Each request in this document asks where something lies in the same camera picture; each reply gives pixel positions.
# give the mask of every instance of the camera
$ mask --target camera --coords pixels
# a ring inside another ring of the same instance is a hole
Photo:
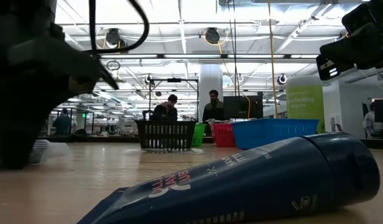
[[[383,68],[383,0],[364,2],[342,18],[347,33],[320,47],[316,58],[320,79],[330,80],[355,66]]]

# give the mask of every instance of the green sign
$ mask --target green sign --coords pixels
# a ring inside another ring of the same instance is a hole
[[[325,132],[323,87],[320,85],[287,88],[288,118],[319,119],[317,133]]]

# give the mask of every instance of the wooden table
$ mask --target wooden table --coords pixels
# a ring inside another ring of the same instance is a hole
[[[0,171],[0,224],[76,223],[118,187],[206,163],[237,149],[203,146],[204,154],[149,154],[138,144],[74,143],[72,155],[24,170]],[[373,150],[381,189],[370,202],[311,217],[263,222],[306,224],[383,223],[383,150]]]

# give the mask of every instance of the black cable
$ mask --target black cable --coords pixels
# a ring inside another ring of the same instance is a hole
[[[91,37],[91,53],[97,55],[96,52],[96,0],[89,0],[90,3],[90,37]]]
[[[228,0],[228,11],[230,15],[230,0]],[[231,25],[231,18],[229,18],[229,25],[230,25],[230,36],[231,36],[231,45],[233,48],[233,55],[234,55],[234,95],[238,96],[238,103],[239,106],[241,105],[240,103],[240,82],[239,82],[239,77],[238,77],[238,71],[237,71],[237,33],[236,33],[236,5],[233,2],[233,14],[234,14],[234,40],[233,40],[233,29]]]
[[[137,48],[138,46],[142,45],[143,42],[146,40],[147,36],[149,35],[150,31],[150,24],[149,20],[147,19],[146,14],[144,13],[143,9],[140,7],[140,5],[136,2],[136,0],[128,0],[129,3],[134,7],[134,9],[137,11],[137,13],[140,15],[140,17],[143,20],[144,30],[136,42],[131,44],[127,47],[121,47],[116,49],[96,49],[96,0],[90,0],[90,36],[91,36],[91,45],[92,49],[87,50],[86,52],[92,53],[94,55],[97,54],[114,54],[114,53],[120,53],[120,52],[128,52],[130,50],[133,50]]]

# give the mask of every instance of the blue bottle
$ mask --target blue bottle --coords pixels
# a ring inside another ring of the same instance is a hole
[[[229,223],[372,199],[375,159],[345,133],[290,138],[120,189],[79,223]]]

